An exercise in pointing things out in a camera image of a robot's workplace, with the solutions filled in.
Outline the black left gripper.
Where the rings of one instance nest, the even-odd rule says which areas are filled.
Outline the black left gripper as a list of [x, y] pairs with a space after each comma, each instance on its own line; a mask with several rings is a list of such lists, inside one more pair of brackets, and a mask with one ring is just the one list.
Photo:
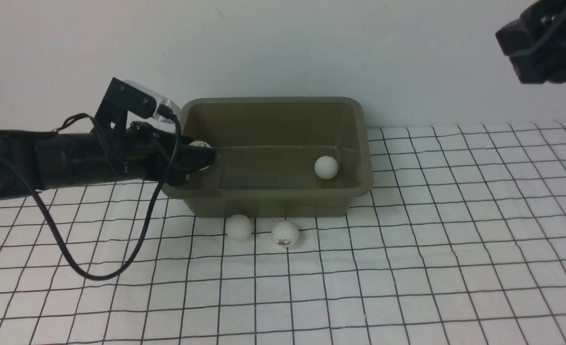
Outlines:
[[216, 158], [212, 147], [185, 145], [187, 139], [179, 128], [167, 132], [141, 121], [130, 127], [106, 127], [106, 144], [106, 159], [116, 181], [183, 185]]

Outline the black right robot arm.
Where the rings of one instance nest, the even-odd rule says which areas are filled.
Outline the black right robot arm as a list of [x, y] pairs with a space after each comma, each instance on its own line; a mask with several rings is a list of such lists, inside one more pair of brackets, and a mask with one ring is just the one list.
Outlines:
[[495, 37], [522, 84], [566, 82], [566, 0], [537, 0]]

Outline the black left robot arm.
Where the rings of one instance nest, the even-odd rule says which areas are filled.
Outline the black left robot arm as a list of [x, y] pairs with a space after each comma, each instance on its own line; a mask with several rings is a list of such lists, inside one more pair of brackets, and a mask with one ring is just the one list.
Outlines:
[[188, 136], [133, 122], [125, 133], [0, 130], [0, 199], [36, 191], [129, 180], [184, 185], [215, 162], [215, 149]]

